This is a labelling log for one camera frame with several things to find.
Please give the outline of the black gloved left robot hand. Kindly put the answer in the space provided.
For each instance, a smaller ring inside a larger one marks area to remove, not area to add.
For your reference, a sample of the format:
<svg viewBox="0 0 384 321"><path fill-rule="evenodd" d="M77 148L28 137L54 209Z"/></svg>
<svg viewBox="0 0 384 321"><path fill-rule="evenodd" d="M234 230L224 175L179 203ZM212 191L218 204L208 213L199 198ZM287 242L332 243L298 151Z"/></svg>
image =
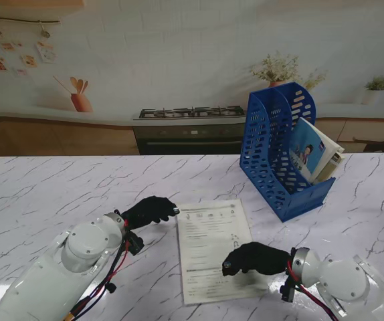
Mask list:
<svg viewBox="0 0 384 321"><path fill-rule="evenodd" d="M129 229L138 229L151 223L168 221L179 213L179 208L168 198L151 196L139 201L120 216L128 223Z"/></svg>

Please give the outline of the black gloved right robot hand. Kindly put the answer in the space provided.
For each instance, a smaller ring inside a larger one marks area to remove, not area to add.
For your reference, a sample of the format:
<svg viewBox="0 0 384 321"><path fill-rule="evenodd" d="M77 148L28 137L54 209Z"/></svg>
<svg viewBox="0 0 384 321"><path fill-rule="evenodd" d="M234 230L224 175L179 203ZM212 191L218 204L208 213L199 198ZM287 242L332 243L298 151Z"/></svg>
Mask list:
<svg viewBox="0 0 384 321"><path fill-rule="evenodd" d="M233 250L222 263L223 276L239 272L257 271L265 276L280 274L286 270L291 255L258 242L250 242Z"/></svg>

